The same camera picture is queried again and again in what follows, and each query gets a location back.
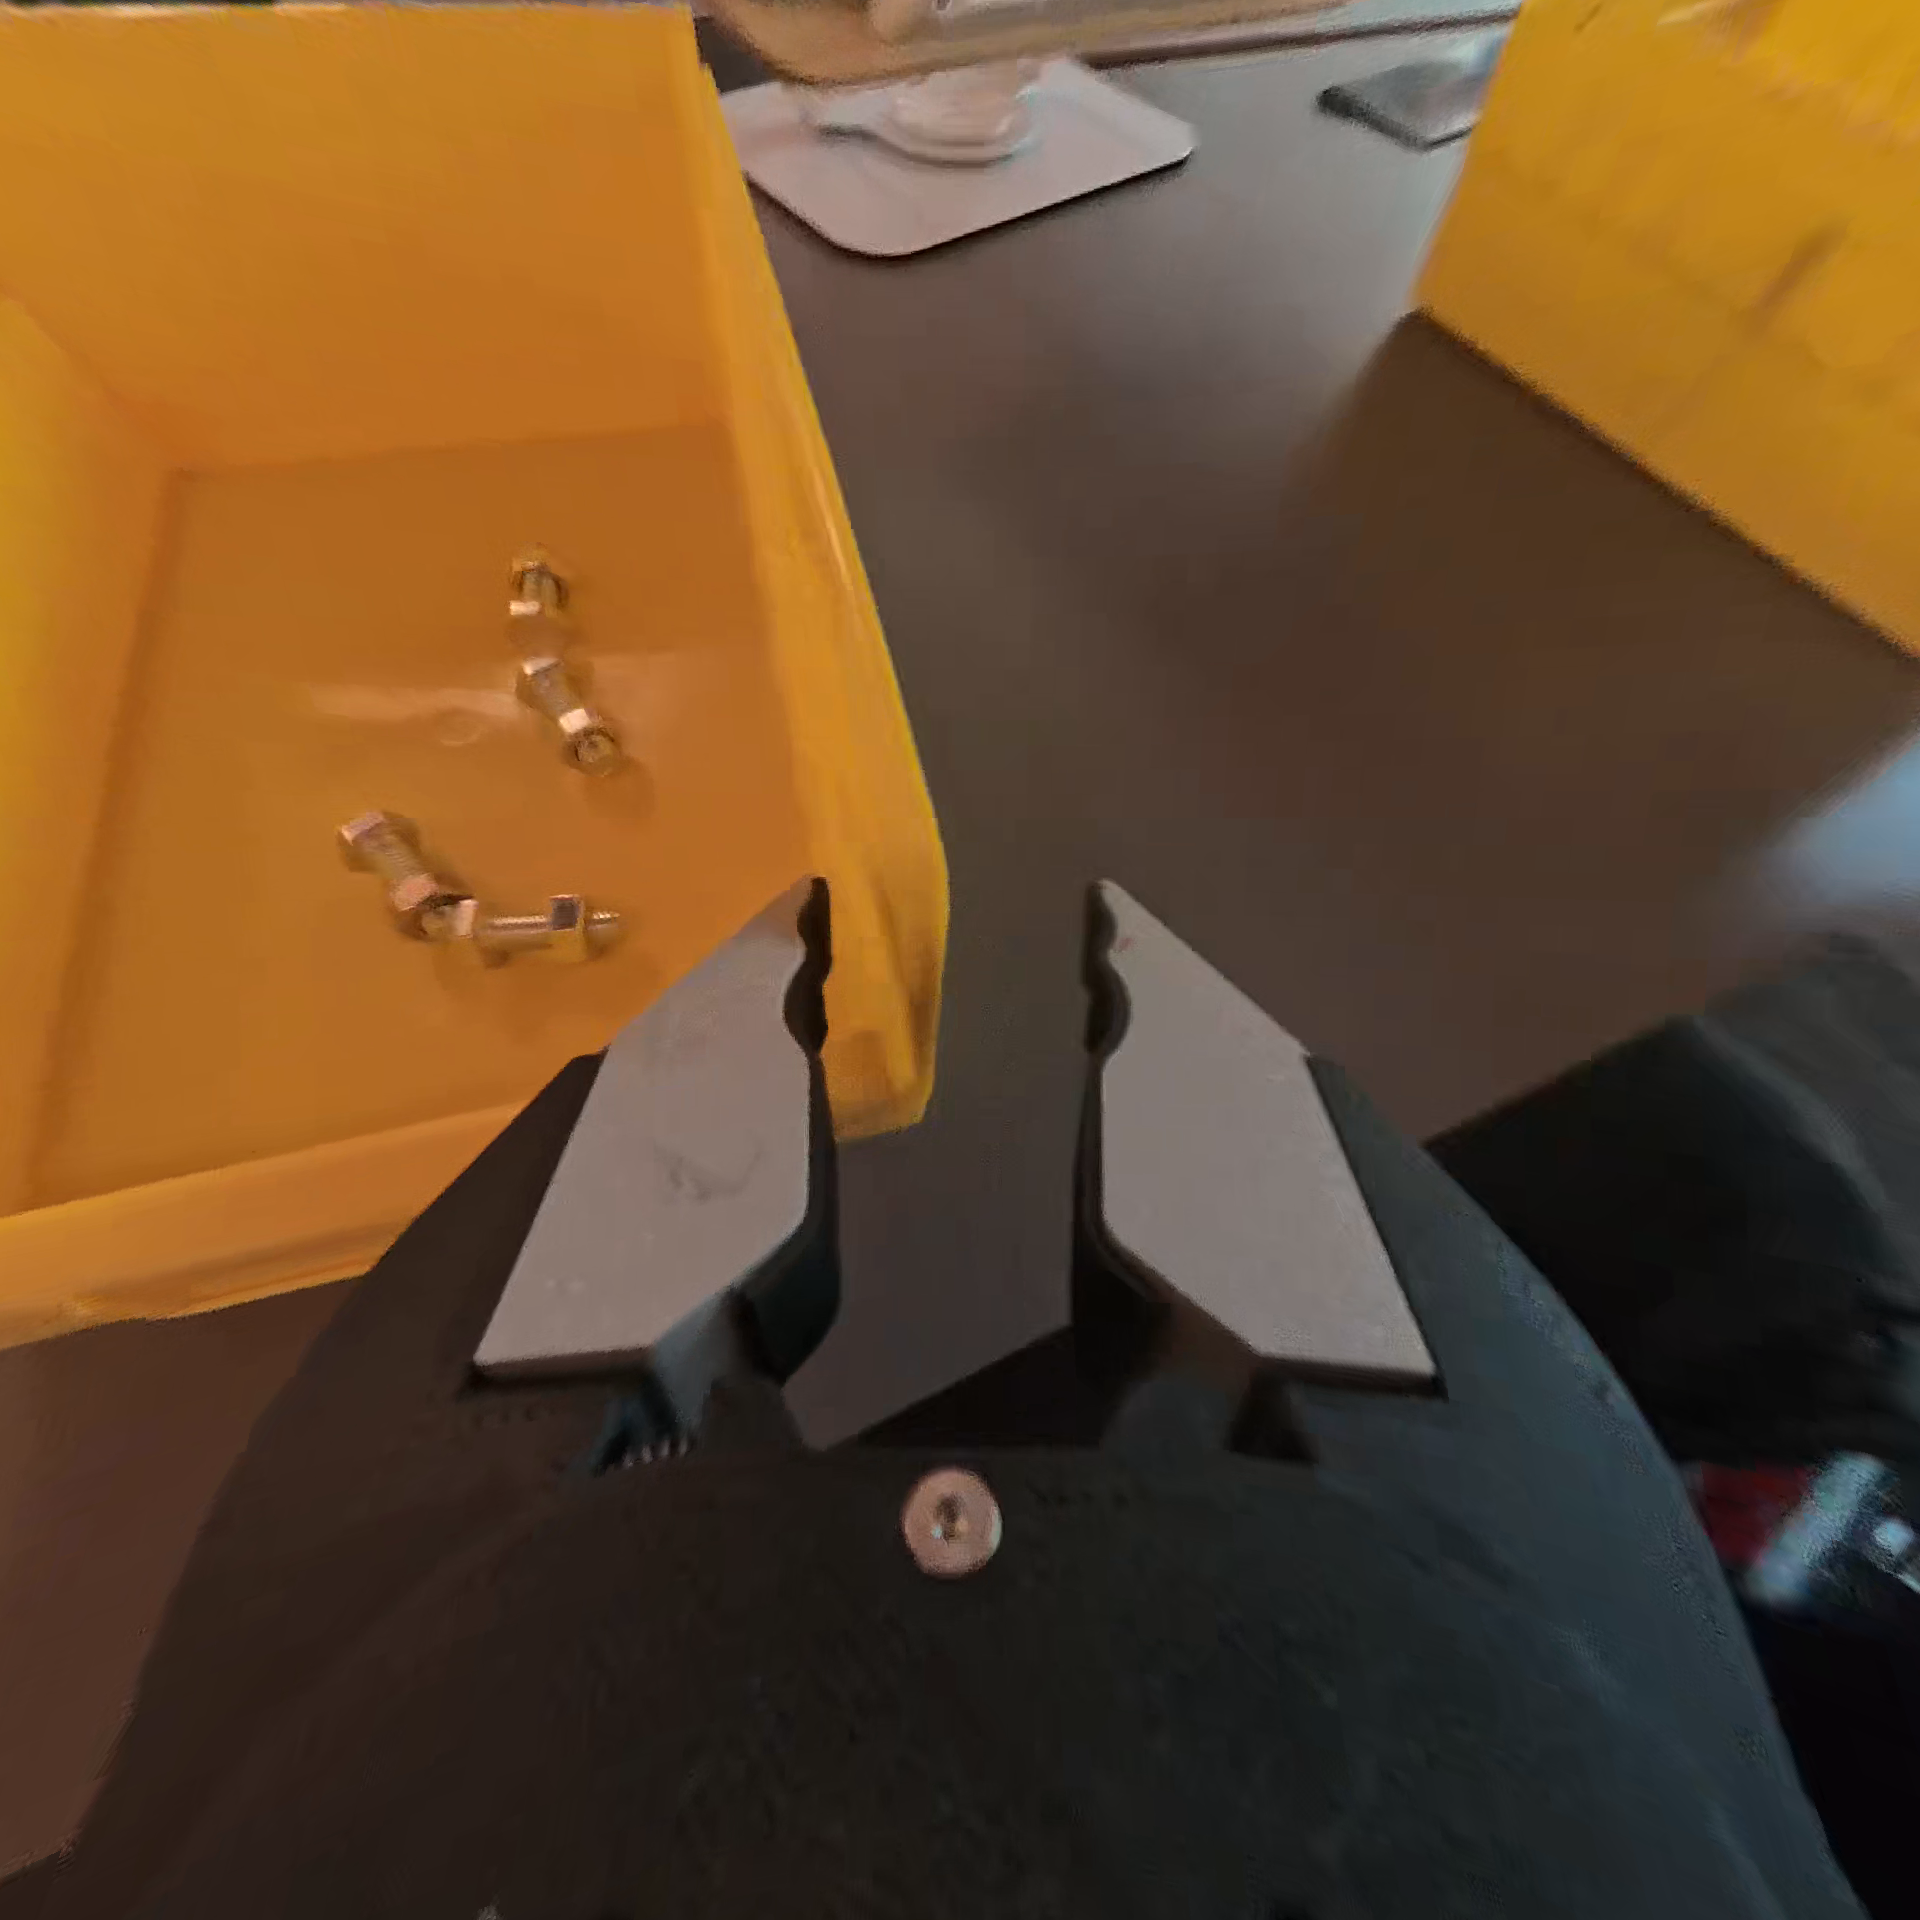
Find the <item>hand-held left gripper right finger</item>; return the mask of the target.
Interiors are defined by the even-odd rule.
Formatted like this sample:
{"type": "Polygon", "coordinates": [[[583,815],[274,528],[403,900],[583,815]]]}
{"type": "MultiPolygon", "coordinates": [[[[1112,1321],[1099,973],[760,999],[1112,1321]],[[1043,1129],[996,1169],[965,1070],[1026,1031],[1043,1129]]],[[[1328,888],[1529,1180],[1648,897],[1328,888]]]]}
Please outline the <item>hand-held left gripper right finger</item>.
{"type": "Polygon", "coordinates": [[[1432,1399],[1443,1372],[1309,1053],[1113,879],[1089,887],[1072,1150],[1075,1362],[1117,1420],[1169,1386],[1432,1399]]]}

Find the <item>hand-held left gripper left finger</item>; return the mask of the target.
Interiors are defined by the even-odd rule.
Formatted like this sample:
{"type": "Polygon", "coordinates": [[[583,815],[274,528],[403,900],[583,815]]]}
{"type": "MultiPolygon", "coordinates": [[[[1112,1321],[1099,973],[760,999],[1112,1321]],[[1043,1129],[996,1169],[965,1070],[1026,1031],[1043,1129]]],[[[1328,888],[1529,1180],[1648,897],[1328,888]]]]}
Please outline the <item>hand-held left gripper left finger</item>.
{"type": "Polygon", "coordinates": [[[828,881],[803,877],[609,1045],[480,1378],[787,1383],[842,1304],[828,881]]]}

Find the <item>yellow divided plastic bin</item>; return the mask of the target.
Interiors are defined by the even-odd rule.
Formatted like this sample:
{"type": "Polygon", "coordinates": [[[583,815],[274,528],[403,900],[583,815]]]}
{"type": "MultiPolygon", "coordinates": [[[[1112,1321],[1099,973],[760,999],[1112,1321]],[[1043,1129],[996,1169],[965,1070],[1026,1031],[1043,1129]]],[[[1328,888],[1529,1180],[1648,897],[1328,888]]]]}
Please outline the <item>yellow divided plastic bin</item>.
{"type": "Polygon", "coordinates": [[[1917,4],[1525,4],[1420,311],[1917,645],[1917,4]]]}

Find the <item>person's leg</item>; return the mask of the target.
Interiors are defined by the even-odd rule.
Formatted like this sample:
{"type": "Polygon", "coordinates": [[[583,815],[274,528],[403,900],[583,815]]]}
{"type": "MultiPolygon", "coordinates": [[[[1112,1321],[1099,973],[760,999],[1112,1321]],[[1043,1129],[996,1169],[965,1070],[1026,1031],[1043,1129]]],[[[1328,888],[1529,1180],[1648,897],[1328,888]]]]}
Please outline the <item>person's leg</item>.
{"type": "Polygon", "coordinates": [[[1831,934],[1426,1148],[1677,1461],[1915,1470],[1915,934],[1831,934]]]}

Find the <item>white stand base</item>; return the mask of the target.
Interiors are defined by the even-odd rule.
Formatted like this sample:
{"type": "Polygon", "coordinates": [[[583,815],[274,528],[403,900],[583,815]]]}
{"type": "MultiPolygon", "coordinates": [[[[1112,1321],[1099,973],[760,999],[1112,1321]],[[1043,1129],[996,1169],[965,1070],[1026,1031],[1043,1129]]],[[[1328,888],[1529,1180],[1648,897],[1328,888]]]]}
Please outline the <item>white stand base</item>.
{"type": "Polygon", "coordinates": [[[1172,172],[1193,128],[1093,69],[977,63],[725,95],[746,177],[834,249],[898,261],[1172,172]]]}

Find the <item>black patterned card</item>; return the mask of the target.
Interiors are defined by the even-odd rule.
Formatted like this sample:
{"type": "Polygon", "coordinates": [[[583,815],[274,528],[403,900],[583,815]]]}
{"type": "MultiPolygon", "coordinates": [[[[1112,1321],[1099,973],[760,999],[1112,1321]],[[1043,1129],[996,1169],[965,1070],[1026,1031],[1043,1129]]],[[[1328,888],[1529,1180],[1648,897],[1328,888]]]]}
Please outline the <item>black patterned card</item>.
{"type": "Polygon", "coordinates": [[[1388,65],[1325,86],[1314,106],[1370,128],[1410,152],[1432,152],[1476,129],[1509,29],[1464,41],[1444,55],[1388,65]]]}

